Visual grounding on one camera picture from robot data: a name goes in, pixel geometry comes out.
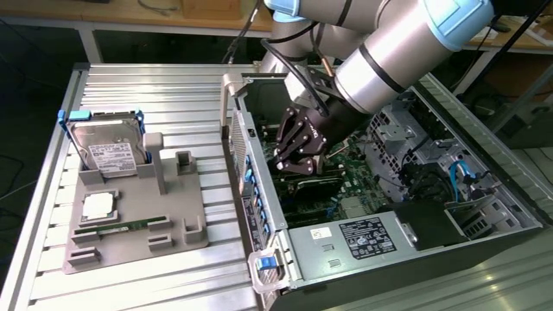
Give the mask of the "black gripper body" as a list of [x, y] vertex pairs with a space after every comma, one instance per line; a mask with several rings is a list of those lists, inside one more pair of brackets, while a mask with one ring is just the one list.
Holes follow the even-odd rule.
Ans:
[[315, 156], [341, 142], [369, 119], [369, 115], [358, 112], [349, 103], [330, 97], [325, 102], [329, 110], [326, 117], [305, 106], [293, 104], [298, 108], [298, 118], [307, 121], [295, 138], [298, 141], [307, 134], [307, 143], [297, 147], [294, 156]]

